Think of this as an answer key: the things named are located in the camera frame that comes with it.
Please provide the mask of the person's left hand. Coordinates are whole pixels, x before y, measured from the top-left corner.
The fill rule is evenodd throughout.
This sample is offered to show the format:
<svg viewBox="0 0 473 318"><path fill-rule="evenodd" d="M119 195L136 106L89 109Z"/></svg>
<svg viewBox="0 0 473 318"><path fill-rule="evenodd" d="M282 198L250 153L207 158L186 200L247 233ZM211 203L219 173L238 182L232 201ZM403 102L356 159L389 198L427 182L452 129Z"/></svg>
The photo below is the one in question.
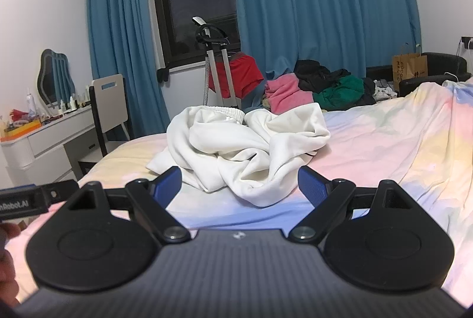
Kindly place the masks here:
<svg viewBox="0 0 473 318"><path fill-rule="evenodd" d="M6 244L8 240L20 234L21 230L18 225L14 223L1 224L1 301L10 307L14 307L18 304L17 295L19 286L15 280L14 260L10 252L7 251Z"/></svg>

